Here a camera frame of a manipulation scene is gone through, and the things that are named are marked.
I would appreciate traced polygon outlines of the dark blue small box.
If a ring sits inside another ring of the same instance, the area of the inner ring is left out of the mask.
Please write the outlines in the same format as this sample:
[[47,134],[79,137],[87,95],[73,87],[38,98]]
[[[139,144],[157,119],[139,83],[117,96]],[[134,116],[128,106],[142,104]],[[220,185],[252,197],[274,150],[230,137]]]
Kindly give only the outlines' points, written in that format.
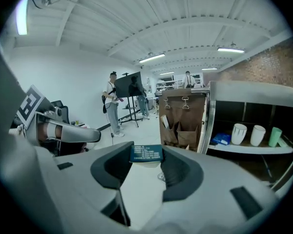
[[144,167],[157,167],[164,160],[162,145],[132,145],[129,162]]

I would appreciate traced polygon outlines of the green cup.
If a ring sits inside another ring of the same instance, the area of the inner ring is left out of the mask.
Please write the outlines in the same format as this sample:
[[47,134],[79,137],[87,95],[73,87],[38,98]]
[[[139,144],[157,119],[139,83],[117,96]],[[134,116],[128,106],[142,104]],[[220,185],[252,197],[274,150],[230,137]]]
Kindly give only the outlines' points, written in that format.
[[273,127],[272,131],[271,131],[270,138],[269,138],[268,145],[270,147],[276,147],[281,135],[282,135],[282,130],[277,127]]

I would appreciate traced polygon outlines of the person's left hand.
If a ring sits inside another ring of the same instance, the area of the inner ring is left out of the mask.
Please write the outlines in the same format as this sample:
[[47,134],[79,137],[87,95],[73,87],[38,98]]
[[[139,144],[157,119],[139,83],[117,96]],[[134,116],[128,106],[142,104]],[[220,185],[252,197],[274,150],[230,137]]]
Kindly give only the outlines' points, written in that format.
[[52,123],[40,123],[38,125],[38,140],[46,141],[47,139],[61,139],[62,126]]

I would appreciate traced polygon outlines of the white storage rack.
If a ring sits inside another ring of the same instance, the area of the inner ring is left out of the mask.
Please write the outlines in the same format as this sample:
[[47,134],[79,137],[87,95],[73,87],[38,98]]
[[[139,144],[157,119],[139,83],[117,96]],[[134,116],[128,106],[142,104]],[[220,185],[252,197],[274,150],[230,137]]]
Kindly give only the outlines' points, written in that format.
[[160,80],[156,83],[156,91],[163,91],[163,90],[174,90],[174,89],[181,89],[182,81],[181,80]]

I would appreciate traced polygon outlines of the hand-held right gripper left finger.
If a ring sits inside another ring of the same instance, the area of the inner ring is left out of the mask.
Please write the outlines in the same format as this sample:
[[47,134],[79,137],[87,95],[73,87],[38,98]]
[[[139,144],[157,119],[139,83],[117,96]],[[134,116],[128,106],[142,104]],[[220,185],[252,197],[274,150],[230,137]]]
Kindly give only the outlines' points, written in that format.
[[40,171],[60,218],[54,234],[130,234],[120,187],[128,175],[130,149],[123,142],[69,156],[36,148]]

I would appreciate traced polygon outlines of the black mesh office chair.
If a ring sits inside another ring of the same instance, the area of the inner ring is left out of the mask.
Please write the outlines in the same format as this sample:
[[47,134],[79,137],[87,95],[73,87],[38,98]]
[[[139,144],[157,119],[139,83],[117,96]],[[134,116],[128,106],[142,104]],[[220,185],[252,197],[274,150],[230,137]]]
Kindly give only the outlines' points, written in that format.
[[61,109],[63,122],[69,124],[70,121],[68,107],[64,106],[61,100],[53,101],[51,104]]

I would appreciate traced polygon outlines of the white cup dark stripes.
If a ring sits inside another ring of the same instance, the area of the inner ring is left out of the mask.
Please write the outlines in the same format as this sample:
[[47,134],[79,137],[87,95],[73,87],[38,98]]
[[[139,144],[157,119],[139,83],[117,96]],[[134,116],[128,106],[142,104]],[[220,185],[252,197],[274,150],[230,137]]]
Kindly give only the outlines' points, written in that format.
[[231,142],[234,145],[240,145],[244,140],[244,137],[247,132],[247,127],[243,124],[236,123],[234,124],[232,134],[231,134]]

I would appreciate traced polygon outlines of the blue plastic packet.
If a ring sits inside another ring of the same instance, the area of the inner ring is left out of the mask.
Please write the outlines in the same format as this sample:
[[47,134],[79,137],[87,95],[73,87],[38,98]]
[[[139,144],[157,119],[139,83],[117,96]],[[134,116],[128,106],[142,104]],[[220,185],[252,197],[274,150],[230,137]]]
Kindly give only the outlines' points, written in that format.
[[221,145],[229,145],[231,141],[231,135],[226,133],[217,133],[212,139],[211,142]]

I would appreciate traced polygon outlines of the black display screen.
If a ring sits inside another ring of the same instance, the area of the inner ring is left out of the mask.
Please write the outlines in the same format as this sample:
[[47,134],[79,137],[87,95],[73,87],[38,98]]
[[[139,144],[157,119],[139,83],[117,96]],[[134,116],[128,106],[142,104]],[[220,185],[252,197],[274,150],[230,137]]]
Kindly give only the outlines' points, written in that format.
[[114,82],[116,88],[116,96],[118,98],[129,98],[140,96],[143,93],[143,85],[141,81],[141,73],[136,72],[127,74]]

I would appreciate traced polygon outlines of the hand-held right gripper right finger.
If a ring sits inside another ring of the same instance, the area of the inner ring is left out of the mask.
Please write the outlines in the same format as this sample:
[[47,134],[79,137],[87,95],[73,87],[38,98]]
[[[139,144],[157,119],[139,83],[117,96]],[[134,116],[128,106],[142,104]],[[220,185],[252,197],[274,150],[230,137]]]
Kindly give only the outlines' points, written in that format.
[[163,155],[166,189],[145,234],[251,234],[279,202],[231,161],[169,146]]

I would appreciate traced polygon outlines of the brown pocket organizer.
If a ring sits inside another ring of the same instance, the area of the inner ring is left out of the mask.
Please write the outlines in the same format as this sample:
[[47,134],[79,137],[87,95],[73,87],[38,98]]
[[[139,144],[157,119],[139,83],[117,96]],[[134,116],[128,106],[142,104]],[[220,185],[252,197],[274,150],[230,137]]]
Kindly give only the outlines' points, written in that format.
[[[183,110],[182,97],[188,97],[189,110]],[[170,109],[165,109],[165,98],[159,98],[159,124],[161,144],[188,148],[196,152],[203,129],[203,114],[206,99],[203,95],[167,97]],[[161,116],[166,115],[170,129],[166,129],[161,121]]]

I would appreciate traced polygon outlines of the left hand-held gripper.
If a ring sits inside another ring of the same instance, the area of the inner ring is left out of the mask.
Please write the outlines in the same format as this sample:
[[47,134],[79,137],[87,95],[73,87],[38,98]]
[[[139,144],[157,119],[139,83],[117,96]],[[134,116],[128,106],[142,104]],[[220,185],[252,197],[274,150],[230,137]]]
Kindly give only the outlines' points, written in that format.
[[57,141],[98,142],[101,139],[101,132],[96,129],[65,124],[61,109],[53,106],[34,85],[27,90],[25,99],[17,111],[17,117],[21,121],[24,137],[33,145],[39,146],[42,142],[38,140],[37,135],[40,123],[62,126],[62,137],[55,139]]

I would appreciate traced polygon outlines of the brown laundry bag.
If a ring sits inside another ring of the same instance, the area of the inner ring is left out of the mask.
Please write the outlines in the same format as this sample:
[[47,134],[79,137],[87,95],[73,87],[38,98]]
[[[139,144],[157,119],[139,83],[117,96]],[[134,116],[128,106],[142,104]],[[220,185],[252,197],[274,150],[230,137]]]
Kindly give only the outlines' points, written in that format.
[[204,114],[203,114],[203,129],[201,130],[200,142],[197,149],[197,153],[202,153],[203,145],[205,142],[205,136],[208,125],[208,106],[209,106],[209,88],[187,88],[187,89],[176,89],[176,90],[165,90],[159,92],[159,98],[176,97],[176,96],[198,96],[203,95],[206,99]]

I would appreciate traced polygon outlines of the plain white cup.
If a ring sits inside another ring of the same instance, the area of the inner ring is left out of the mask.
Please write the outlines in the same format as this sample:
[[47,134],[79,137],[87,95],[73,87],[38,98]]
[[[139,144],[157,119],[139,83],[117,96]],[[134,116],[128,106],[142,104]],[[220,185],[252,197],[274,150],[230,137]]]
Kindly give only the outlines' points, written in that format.
[[264,138],[265,133],[266,133],[266,129],[264,127],[260,125],[254,125],[252,133],[251,133],[250,144],[254,147],[259,146],[261,141]]

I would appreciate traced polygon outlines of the metal shelf cabinet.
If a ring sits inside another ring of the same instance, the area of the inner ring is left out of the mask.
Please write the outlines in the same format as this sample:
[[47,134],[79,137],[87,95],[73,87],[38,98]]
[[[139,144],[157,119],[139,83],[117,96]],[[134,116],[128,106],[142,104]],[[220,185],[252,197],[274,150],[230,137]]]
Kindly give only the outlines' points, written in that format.
[[[208,125],[201,154],[234,162],[280,194],[293,182],[293,88],[250,81],[212,81],[208,84]],[[234,124],[247,127],[240,145],[215,144],[217,133],[231,135]],[[254,125],[266,129],[260,145],[250,144]],[[289,147],[268,145],[273,127]]]

